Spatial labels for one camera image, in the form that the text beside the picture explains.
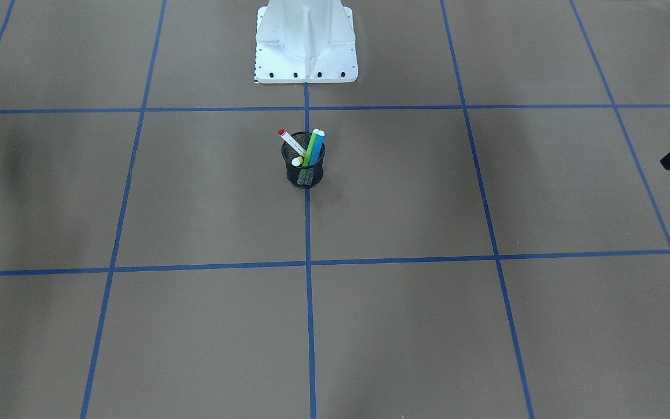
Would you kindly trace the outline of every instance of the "pen holder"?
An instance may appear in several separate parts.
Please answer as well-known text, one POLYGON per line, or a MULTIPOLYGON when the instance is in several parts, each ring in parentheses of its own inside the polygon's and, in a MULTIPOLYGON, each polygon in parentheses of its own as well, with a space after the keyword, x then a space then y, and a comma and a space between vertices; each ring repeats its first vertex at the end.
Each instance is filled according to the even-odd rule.
MULTIPOLYGON (((299 143, 306 150, 312 133, 302 131, 291 134, 291 136, 296 140, 296 143, 299 143)), ((288 178, 289 182, 296 188, 313 188, 320 180, 322 180, 322 175, 325 174, 322 169, 322 160, 325 159, 324 144, 322 145, 322 150, 319 151, 319 160, 306 166, 295 166, 291 164, 291 160, 296 159, 296 157, 299 156, 298 153, 285 142, 281 146, 281 154, 284 157, 284 162, 286 162, 286 178, 288 178)))

